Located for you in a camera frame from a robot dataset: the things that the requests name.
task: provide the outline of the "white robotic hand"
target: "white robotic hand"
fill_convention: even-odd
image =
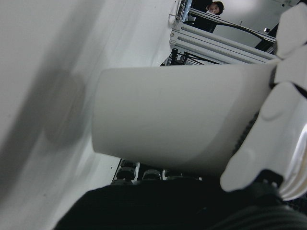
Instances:
[[[278,186],[284,200],[307,192],[306,20],[304,3],[281,16],[277,55],[284,60],[256,123],[221,177],[226,191],[244,188],[266,171],[262,180]]]
[[[182,172],[223,174],[226,191],[263,180],[286,200],[299,197],[307,191],[306,20],[303,3],[282,15],[278,64],[104,71],[95,99],[94,150]]]

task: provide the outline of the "white surface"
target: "white surface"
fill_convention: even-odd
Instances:
[[[293,84],[275,86],[240,150],[228,163],[221,177],[222,188],[244,188],[268,169],[283,177],[283,199],[306,192],[306,114],[307,101]]]
[[[297,49],[278,65],[274,82],[278,84],[285,81],[307,90],[307,45]]]
[[[220,176],[269,94],[275,65],[112,69],[95,98],[97,152]]]
[[[300,3],[285,12],[277,31],[277,56],[286,58],[307,41],[307,5]]]
[[[118,159],[92,150],[102,70],[158,66],[174,0],[5,0],[0,7],[0,229],[48,230]]]

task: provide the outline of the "person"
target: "person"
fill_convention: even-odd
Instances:
[[[196,10],[213,13],[215,15],[220,15],[223,13],[224,5],[221,1],[212,0],[193,0],[191,8]]]

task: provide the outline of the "black cable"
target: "black cable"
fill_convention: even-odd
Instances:
[[[273,42],[270,42],[270,41],[266,40],[265,38],[263,38],[262,36],[258,35],[257,33],[253,32],[253,31],[250,31],[250,30],[248,30],[248,29],[245,29],[245,28],[243,28],[243,27],[241,27],[241,26],[232,25],[232,24],[227,24],[227,23],[216,23],[216,24],[217,24],[217,25],[223,25],[223,26],[233,27],[233,28],[236,28],[236,29],[238,29],[238,30],[242,30],[242,31],[244,31],[244,32],[247,32],[247,33],[249,33],[249,34],[251,34],[251,35],[256,36],[257,38],[260,38],[262,41],[268,43],[270,46],[273,46],[273,44],[274,44]]]

